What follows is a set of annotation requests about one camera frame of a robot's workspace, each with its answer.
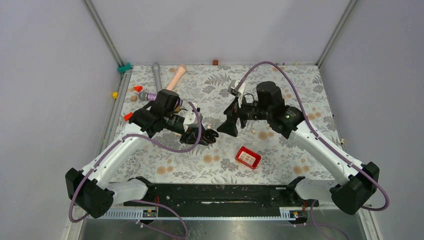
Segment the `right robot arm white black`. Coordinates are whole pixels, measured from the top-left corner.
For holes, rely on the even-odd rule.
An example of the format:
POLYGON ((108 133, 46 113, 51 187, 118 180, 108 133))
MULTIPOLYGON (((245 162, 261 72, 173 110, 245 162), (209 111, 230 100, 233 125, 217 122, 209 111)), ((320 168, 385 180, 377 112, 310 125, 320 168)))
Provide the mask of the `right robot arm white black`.
POLYGON ((247 102, 237 92, 224 110, 226 120, 217 128, 220 133, 237 137, 237 122, 266 121, 276 133, 306 150, 332 175, 332 180, 297 177, 288 184, 287 201, 293 206, 305 200, 334 203, 341 211, 354 215, 376 192, 380 169, 373 162, 363 164, 330 142, 305 120, 301 110, 285 104, 281 89, 273 81, 256 86, 257 100, 247 102))

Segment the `black glossy earbud charging case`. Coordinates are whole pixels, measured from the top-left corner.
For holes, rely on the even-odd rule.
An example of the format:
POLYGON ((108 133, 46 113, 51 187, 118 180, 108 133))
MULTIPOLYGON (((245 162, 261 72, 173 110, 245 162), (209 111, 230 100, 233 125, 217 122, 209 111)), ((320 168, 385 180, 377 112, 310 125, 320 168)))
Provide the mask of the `black glossy earbud charging case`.
POLYGON ((203 139, 208 144, 214 144, 217 141, 218 137, 219 137, 219 134, 212 129, 207 129, 203 134, 203 139))

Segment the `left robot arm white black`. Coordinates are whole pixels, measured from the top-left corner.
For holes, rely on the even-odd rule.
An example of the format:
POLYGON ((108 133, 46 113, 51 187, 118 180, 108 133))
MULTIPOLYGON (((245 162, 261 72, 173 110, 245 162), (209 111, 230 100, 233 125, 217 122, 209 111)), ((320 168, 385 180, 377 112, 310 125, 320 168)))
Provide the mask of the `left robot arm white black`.
POLYGON ((103 152, 82 169, 71 168, 65 174, 67 194, 71 200, 68 216, 71 222, 74 205, 93 218, 103 216, 111 206, 138 200, 148 206, 155 200, 155 192, 140 178, 122 182, 111 179, 123 163, 143 142, 166 149, 172 153, 187 153, 197 145, 214 144, 219 134, 203 126, 200 109, 190 103, 185 116, 176 114, 181 98, 171 90, 162 89, 154 100, 130 113, 127 124, 119 136, 103 152), (153 139, 156 133, 169 130, 180 135, 180 143, 190 147, 173 149, 153 139))

